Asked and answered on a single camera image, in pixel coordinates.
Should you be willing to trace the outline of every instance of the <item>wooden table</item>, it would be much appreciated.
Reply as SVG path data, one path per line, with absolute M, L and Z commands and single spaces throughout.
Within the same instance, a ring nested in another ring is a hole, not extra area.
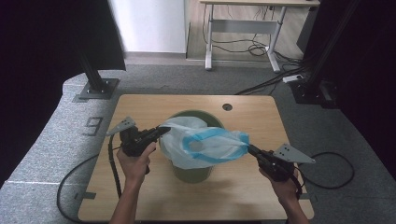
M 224 110 L 224 104 L 233 109 Z M 270 96 L 122 95 L 109 129 L 127 116 L 136 121 L 139 130 L 150 129 L 177 112 L 190 109 L 216 116 L 227 130 L 248 133 L 250 143 L 261 149 L 277 149 L 289 142 Z M 84 221 L 110 220 L 118 202 L 107 143 L 108 137 L 87 188 L 95 197 L 84 199 L 78 212 Z M 114 147 L 120 145 L 118 136 L 113 143 Z M 258 172 L 257 161 L 251 155 L 217 165 L 204 182 L 188 184 L 175 177 L 171 162 L 157 148 L 150 156 L 151 172 L 140 191 L 137 220 L 286 219 L 270 182 Z M 123 174 L 120 165 L 117 166 L 123 184 Z M 300 204 L 308 218 L 312 218 L 311 202 L 301 199 Z
M 318 7 L 320 4 L 319 0 L 200 0 L 200 2 L 210 5 L 205 56 L 206 70 L 212 69 L 212 33 L 220 32 L 273 35 L 269 46 L 265 47 L 265 50 L 275 73 L 280 72 L 280 68 L 276 61 L 274 49 L 287 7 Z M 282 7 L 282 9 L 277 21 L 218 20 L 213 17 L 215 5 L 273 6 Z

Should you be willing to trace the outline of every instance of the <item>black curtain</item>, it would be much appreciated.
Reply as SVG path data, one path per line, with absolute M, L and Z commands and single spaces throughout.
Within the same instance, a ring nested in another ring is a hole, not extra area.
M 351 1 L 322 1 L 305 57 L 320 56 Z M 396 178 L 395 22 L 395 1 L 360 0 L 318 75 L 335 84 L 337 105 Z
M 1 185 L 47 124 L 63 83 L 84 73 L 77 51 L 94 69 L 125 70 L 107 0 L 1 1 Z

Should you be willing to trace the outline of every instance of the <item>black cable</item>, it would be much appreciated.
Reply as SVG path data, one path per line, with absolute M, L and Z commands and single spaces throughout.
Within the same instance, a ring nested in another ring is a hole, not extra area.
M 233 16 L 230 14 L 230 6 L 229 5 L 227 5 L 227 12 L 228 12 L 228 15 L 231 17 L 231 19 L 233 19 Z
M 285 56 L 285 55 L 283 55 L 283 54 L 281 54 L 281 53 L 279 53 L 278 51 L 275 51 L 275 50 L 274 50 L 274 53 L 276 54 L 276 57 L 278 59 L 286 60 L 286 62 L 288 62 L 288 63 L 297 63 L 300 66 L 304 66 L 304 63 L 308 60 L 308 59 L 294 59 L 294 58 L 290 58 L 290 57 L 287 57 L 287 56 Z
M 206 17 L 206 7 L 207 5 L 205 5 L 205 10 L 204 10 L 204 19 L 203 19 L 203 25 L 202 25 L 202 35 L 204 37 L 204 41 L 207 44 L 206 38 L 205 38 L 205 17 Z M 231 44 L 231 43 L 237 43 L 237 42 L 247 42 L 247 41 L 251 41 L 253 43 L 257 43 L 259 45 L 265 46 L 263 43 L 259 42 L 259 41 L 255 41 L 254 38 L 253 39 L 240 39 L 240 40 L 230 40 L 230 41 L 217 41 L 217 40 L 213 40 L 211 39 L 212 42 L 214 43 L 218 43 L 218 44 Z M 220 46 L 217 45 L 212 45 L 212 48 L 218 48 L 218 49 L 222 49 L 225 50 L 227 52 L 231 52 L 231 53 L 245 53 L 245 52 L 250 52 L 250 49 L 246 49 L 246 50 L 228 50 L 225 48 L 222 48 Z
M 264 11 L 264 7 L 262 7 L 262 21 L 265 21 L 265 16 L 267 15 L 268 8 L 269 7 L 266 7 Z
M 284 63 L 284 64 L 282 64 L 282 68 L 283 68 L 284 71 L 288 71 L 288 69 L 286 69 L 286 66 L 294 66 L 294 67 L 297 67 L 297 68 L 301 67 L 297 63 Z
M 120 178 L 119 178 L 119 173 L 117 172 L 117 167 L 116 167 L 116 163 L 114 162 L 114 156 L 113 156 L 113 138 L 114 138 L 114 134 L 111 135 L 110 139 L 108 140 L 108 161 L 110 162 L 111 171 L 113 172 L 114 175 L 117 194 L 119 195 L 119 197 L 121 197 L 122 191 L 120 185 Z
M 274 20 L 275 7 L 272 8 L 272 11 L 273 11 L 273 15 L 272 15 L 272 17 L 271 17 L 271 21 Z
M 61 207 L 61 192 L 62 192 L 62 188 L 64 187 L 64 182 L 66 181 L 66 179 L 73 174 L 80 166 L 82 166 L 83 164 L 85 164 L 86 162 L 98 157 L 99 154 L 96 154 L 94 156 L 89 157 L 87 160 L 83 161 L 82 163 L 80 163 L 79 165 L 77 165 L 75 168 L 73 168 L 69 173 L 67 173 L 67 175 L 64 177 L 64 179 L 62 179 L 61 183 L 59 184 L 59 188 L 58 188 L 58 192 L 56 193 L 56 206 L 58 207 L 59 212 L 61 213 L 61 215 L 66 218 L 69 221 L 72 222 L 76 222 L 76 223 L 97 223 L 97 222 L 85 222 L 85 221 L 81 221 L 81 220 L 77 220 L 74 219 L 72 217 L 70 217 L 69 215 L 66 214 L 66 212 L 62 209 Z
M 265 49 L 265 47 L 267 47 L 267 46 L 264 45 L 264 44 L 261 43 L 261 42 L 255 41 L 254 39 L 256 38 L 256 36 L 257 36 L 257 34 L 255 34 L 255 35 L 253 36 L 253 39 L 251 40 L 252 45 L 250 45 L 250 46 L 247 48 L 248 51 L 249 51 L 250 54 L 253 55 L 253 56 L 262 56 L 262 55 L 267 54 L 267 50 Z M 261 54 L 256 54 L 256 53 L 254 53 L 253 50 L 255 50 L 255 49 L 261 50 L 262 53 L 261 53 Z
M 290 75 L 293 75 L 293 74 L 296 74 L 296 73 L 300 73 L 302 71 L 304 71 L 304 68 L 296 68 L 296 69 L 292 69 L 292 70 L 289 70 L 289 71 L 285 71 L 285 72 L 277 75 L 276 77 L 273 77 L 273 78 L 271 78 L 271 79 L 269 79 L 267 81 L 264 81 L 263 83 L 261 83 L 259 85 L 256 85 L 254 87 L 245 89 L 243 91 L 239 91 L 235 95 L 240 95 L 240 94 L 247 93 L 247 92 L 250 92 L 250 91 L 255 91 L 255 90 L 259 89 L 259 88 L 276 84 L 277 82 L 282 80 L 283 77 L 290 76 Z
M 272 95 L 272 93 L 273 93 L 274 90 L 276 89 L 277 83 L 274 85 L 274 87 L 272 88 L 272 90 L 271 90 L 270 92 L 268 92 L 268 95 Z
M 259 9 L 257 10 L 256 14 L 254 14 L 253 20 L 257 20 L 257 18 L 259 17 L 260 13 L 262 12 L 262 8 L 263 7 L 258 7 Z
M 301 187 L 303 187 L 305 185 L 305 175 L 303 171 L 301 171 L 298 167 L 294 166 L 294 169 L 297 169 L 300 172 L 301 179 L 303 180 L 303 184 L 301 185 Z
M 321 152 L 321 153 L 318 153 L 316 155 L 311 156 L 311 158 L 314 159 L 315 157 L 318 157 L 318 156 L 321 156 L 321 155 L 326 155 L 326 154 L 332 154 L 332 155 L 338 156 L 338 157 L 342 158 L 344 161 L 346 161 L 346 163 L 349 165 L 349 167 L 350 167 L 350 169 L 352 171 L 352 174 L 349 177 L 349 179 L 346 182 L 344 182 L 344 183 L 342 183 L 340 185 L 329 187 L 329 186 L 320 185 L 320 184 L 312 181 L 311 179 L 307 178 L 306 176 L 303 176 L 303 178 L 307 182 L 311 183 L 312 185 L 315 185 L 315 186 L 317 186 L 319 188 L 322 188 L 322 189 L 340 189 L 340 188 L 344 187 L 345 185 L 349 184 L 352 181 L 352 179 L 355 177 L 355 168 L 353 167 L 352 163 L 347 158 L 345 158 L 344 156 L 342 156 L 341 154 L 338 154 L 336 152 Z
M 297 188 L 297 192 L 296 192 L 297 200 L 300 200 L 300 197 L 303 194 L 303 186 L 300 184 L 300 182 L 298 181 L 297 177 L 294 176 L 294 174 L 290 175 L 290 179 L 293 181 L 294 185 Z

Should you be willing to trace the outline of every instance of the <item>wooden tabletop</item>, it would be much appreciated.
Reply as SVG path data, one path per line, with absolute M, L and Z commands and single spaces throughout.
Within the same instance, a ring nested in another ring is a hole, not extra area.
M 208 5 L 274 6 L 274 7 L 318 7 L 319 0 L 200 0 Z
M 233 109 L 226 111 L 224 104 Z M 109 129 L 130 116 L 139 130 L 153 128 L 183 110 L 203 110 L 217 117 L 230 131 L 249 134 L 250 143 L 275 150 L 288 143 L 274 99 L 270 96 L 228 95 L 122 95 Z M 85 221 L 110 220 L 118 202 L 116 185 L 107 156 L 108 137 L 93 170 L 78 217 Z M 118 136 L 113 146 L 120 145 Z M 241 159 L 216 165 L 210 177 L 197 184 L 185 183 L 173 173 L 171 162 L 159 147 L 150 155 L 151 172 L 139 194 L 136 220 L 264 220 L 285 219 L 271 183 L 258 172 L 257 161 L 247 154 Z M 118 164 L 121 184 L 124 181 Z M 300 204 L 308 218 L 311 202 Z

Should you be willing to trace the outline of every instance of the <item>transparent plastic bag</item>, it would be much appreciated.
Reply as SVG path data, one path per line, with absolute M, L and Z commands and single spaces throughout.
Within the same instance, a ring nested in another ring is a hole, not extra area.
M 163 127 L 171 127 L 160 140 L 166 158 L 181 169 L 206 168 L 236 160 L 248 153 L 248 135 L 238 131 L 207 127 L 196 117 L 168 119 Z

